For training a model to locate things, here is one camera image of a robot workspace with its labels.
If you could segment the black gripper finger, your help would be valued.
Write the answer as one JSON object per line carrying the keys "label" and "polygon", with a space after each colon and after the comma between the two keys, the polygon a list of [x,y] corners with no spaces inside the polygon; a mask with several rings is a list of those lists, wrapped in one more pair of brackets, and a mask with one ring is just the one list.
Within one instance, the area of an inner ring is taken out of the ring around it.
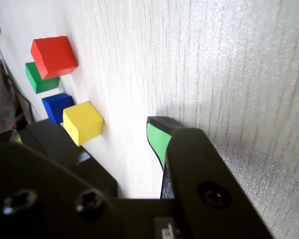
{"label": "black gripper finger", "polygon": [[0,134],[0,239],[120,239],[122,230],[101,191]]}
{"label": "black gripper finger", "polygon": [[149,116],[147,139],[163,170],[160,197],[178,202],[185,237],[272,237],[203,130]]}

